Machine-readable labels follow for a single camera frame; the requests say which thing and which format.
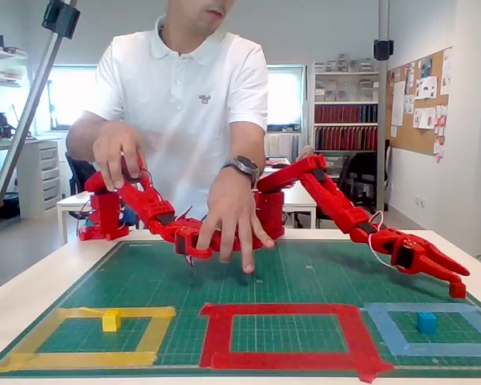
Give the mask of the person's left hand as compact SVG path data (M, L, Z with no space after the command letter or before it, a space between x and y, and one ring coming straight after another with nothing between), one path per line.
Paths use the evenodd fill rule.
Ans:
M219 172L208 194L208 215L200 228L196 247L207 249L215 231L221 231L220 260L231 261L234 241L240 242L243 271L254 271L253 238L265 247L274 246L256 215L250 179L233 168Z

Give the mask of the person's right hand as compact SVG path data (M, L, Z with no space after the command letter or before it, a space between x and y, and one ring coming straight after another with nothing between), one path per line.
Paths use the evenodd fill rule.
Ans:
M104 121L97 125L93 155L108 191L124 185L123 164L131 177L140 175L141 136L122 121Z

